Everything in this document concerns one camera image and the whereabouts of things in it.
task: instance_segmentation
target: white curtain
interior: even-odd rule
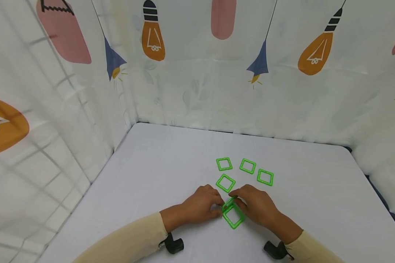
[[[137,121],[350,146],[395,213],[395,0],[0,0],[0,262]]]
[[[75,34],[72,14],[41,17],[38,3],[0,0],[0,263],[39,257],[137,119],[128,75],[107,74],[104,34],[124,53],[105,14],[90,0],[69,3],[82,50],[79,34],[59,42]],[[66,18],[69,28],[50,25]]]

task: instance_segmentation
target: white table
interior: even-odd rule
[[[229,157],[236,180],[267,191],[280,211],[345,262],[395,262],[395,223],[351,154],[340,146],[139,123],[104,167],[39,263],[71,262],[114,230],[178,204],[223,174]],[[257,163],[250,175],[242,158]],[[256,181],[259,168],[274,173],[273,186]],[[221,196],[227,200],[222,190]],[[173,231],[184,250],[165,248],[141,262],[274,262],[262,250],[278,239],[250,220],[232,230],[222,218]]]

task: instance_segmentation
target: green plastic square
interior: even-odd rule
[[[220,184],[220,182],[222,181],[223,178],[227,178],[231,182],[231,185],[230,185],[230,187],[228,189]],[[222,174],[222,176],[218,179],[218,181],[217,181],[217,183],[215,185],[218,186],[219,188],[221,188],[226,193],[230,193],[231,189],[233,189],[233,186],[235,184],[236,184],[236,181],[234,179],[230,178],[226,174]]]
[[[224,161],[224,160],[228,161],[228,165],[229,166],[225,167],[225,168],[221,168],[221,165],[219,164],[219,161]],[[231,165],[230,158],[228,158],[228,157],[217,159],[217,165],[218,165],[218,170],[220,170],[220,171],[230,170],[230,169],[233,168],[233,166]]]
[[[226,202],[222,205],[221,211],[224,212],[224,211],[227,210],[230,206],[232,206],[233,204],[235,204],[233,200],[236,199],[236,198],[237,198],[237,196],[233,196],[233,197],[231,197],[230,199],[228,199],[228,201],[226,201]]]
[[[248,162],[248,163],[253,164],[253,168],[251,169],[251,171],[250,171],[250,170],[247,170],[246,168],[243,167],[243,165],[244,165],[245,162]],[[250,160],[247,160],[247,159],[244,159],[244,158],[243,158],[243,160],[241,161],[240,170],[245,171],[245,172],[248,172],[249,174],[253,174],[253,173],[255,172],[255,168],[256,168],[256,163],[255,163],[254,161],[250,161]]]
[[[234,210],[236,211],[236,213],[239,216],[239,220],[236,223],[231,222],[231,220],[228,218],[228,216],[226,216],[226,214],[231,211],[234,208]],[[232,229],[236,229],[238,227],[239,224],[241,224],[241,222],[244,221],[244,213],[240,210],[240,208],[234,203],[233,205],[230,205],[230,207],[228,207],[223,213],[222,213],[223,218],[228,222],[228,224],[230,225],[230,227]]]
[[[260,174],[261,174],[262,172],[265,173],[265,174],[269,174],[269,175],[271,176],[271,179],[270,179],[269,182],[266,182],[266,181],[264,181],[264,180],[262,180],[262,179],[260,178]],[[268,171],[259,169],[259,172],[257,173],[257,181],[258,181],[259,183],[264,183],[264,184],[267,184],[267,185],[269,185],[269,186],[272,186],[272,184],[274,183],[274,174],[272,174],[271,172],[268,172]]]

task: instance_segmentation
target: black bracket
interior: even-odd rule
[[[177,240],[173,239],[172,233],[169,233],[167,238],[161,243],[165,243],[165,248],[167,248],[170,254],[176,254],[184,249],[183,239],[179,238]]]
[[[278,247],[276,247],[270,241],[267,241],[265,246],[263,247],[263,250],[265,250],[265,252],[267,252],[273,259],[283,259],[288,256],[289,258],[291,258],[291,260],[294,260],[294,258],[290,254],[288,254],[288,251],[282,241],[279,242]]]

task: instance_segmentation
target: beige sleeve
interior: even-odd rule
[[[166,238],[161,214],[154,213],[112,232],[73,263],[132,263],[157,251]]]
[[[308,232],[303,231],[297,240],[285,245],[287,251],[299,263],[344,263]]]

